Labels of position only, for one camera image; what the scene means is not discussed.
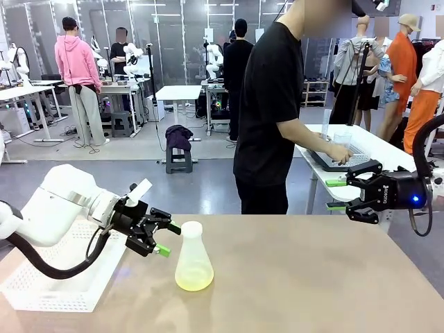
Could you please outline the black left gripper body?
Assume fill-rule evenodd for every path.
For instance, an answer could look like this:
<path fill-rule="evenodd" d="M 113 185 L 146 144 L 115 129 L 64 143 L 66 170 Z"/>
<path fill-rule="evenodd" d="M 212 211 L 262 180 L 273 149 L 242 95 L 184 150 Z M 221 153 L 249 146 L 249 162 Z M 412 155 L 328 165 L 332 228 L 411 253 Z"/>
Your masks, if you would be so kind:
<path fill-rule="evenodd" d="M 138 201 L 136 206 L 129 207 L 129 198 L 124 196 L 114 205 L 114 214 L 112 215 L 112 229 L 126 236 L 134 236 L 139 240 L 146 239 L 146 233 L 142 224 L 146 219 L 148 204 Z"/>

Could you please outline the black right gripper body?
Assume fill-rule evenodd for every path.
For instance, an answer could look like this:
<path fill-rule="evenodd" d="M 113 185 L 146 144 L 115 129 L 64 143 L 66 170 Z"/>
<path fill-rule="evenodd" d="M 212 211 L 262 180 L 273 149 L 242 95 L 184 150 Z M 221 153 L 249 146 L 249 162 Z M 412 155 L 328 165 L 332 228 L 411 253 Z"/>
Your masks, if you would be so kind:
<path fill-rule="evenodd" d="M 427 202 L 426 186 L 416 172 L 384 172 L 377 177 L 376 185 L 381 210 L 420 209 Z"/>

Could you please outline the person's right hand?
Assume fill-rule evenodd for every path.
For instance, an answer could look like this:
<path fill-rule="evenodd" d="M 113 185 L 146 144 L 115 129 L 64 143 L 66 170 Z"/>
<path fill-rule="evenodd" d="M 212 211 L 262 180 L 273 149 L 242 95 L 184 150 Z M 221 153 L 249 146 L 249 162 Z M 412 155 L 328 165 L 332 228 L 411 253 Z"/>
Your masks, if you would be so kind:
<path fill-rule="evenodd" d="M 350 158 L 353 156 L 353 152 L 344 145 L 330 143 L 326 154 L 334 161 L 338 162 L 340 165 L 346 164 Z"/>

